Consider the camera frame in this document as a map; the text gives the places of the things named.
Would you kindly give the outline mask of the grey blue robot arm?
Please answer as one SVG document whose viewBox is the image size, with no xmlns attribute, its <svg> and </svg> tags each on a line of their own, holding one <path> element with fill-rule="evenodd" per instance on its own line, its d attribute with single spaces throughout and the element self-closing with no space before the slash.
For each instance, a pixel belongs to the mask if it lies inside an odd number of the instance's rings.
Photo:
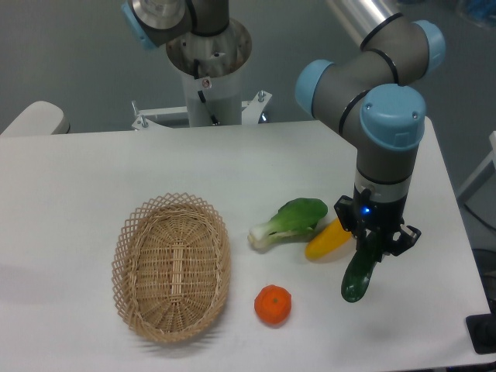
<svg viewBox="0 0 496 372">
<path fill-rule="evenodd" d="M 344 65 L 311 62 L 295 86 L 298 104 L 356 148 L 352 197 L 335 206 L 359 255 L 380 261 L 404 253 L 420 237 L 403 211 L 425 128 L 425 101 L 412 83 L 444 60 L 439 28 L 410 22 L 393 1 L 331 1 L 329 7 L 360 48 Z M 226 1 L 126 1 L 122 12 L 140 43 L 166 47 L 188 78 L 193 126 L 238 124 L 237 89 L 222 85 L 247 62 L 249 33 Z"/>
</svg>

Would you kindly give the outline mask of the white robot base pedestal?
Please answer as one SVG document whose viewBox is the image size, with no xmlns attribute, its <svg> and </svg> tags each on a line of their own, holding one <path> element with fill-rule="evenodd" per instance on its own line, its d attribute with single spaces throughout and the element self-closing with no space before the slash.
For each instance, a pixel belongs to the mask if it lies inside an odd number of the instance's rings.
<svg viewBox="0 0 496 372">
<path fill-rule="evenodd" d="M 177 127 L 186 119 L 190 127 L 256 125 L 266 122 L 265 108 L 272 94 L 260 90 L 242 100 L 242 72 L 250 58 L 252 40 L 235 19 L 215 36 L 185 33 L 165 44 L 171 66 L 181 77 L 185 106 L 143 109 L 132 102 L 133 128 Z"/>
</svg>

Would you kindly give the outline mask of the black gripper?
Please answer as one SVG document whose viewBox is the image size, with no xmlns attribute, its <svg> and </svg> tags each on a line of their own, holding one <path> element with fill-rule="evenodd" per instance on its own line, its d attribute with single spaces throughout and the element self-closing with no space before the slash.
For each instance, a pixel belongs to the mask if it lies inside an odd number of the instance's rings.
<svg viewBox="0 0 496 372">
<path fill-rule="evenodd" d="M 395 257 L 412 248 L 422 232 L 406 225 L 403 219 L 407 197 L 396 201 L 375 201 L 372 191 L 353 191 L 353 197 L 341 196 L 334 204 L 336 215 L 342 227 L 356 240 L 356 248 L 367 245 L 367 234 L 375 232 L 375 260 L 381 262 L 386 256 Z"/>
</svg>

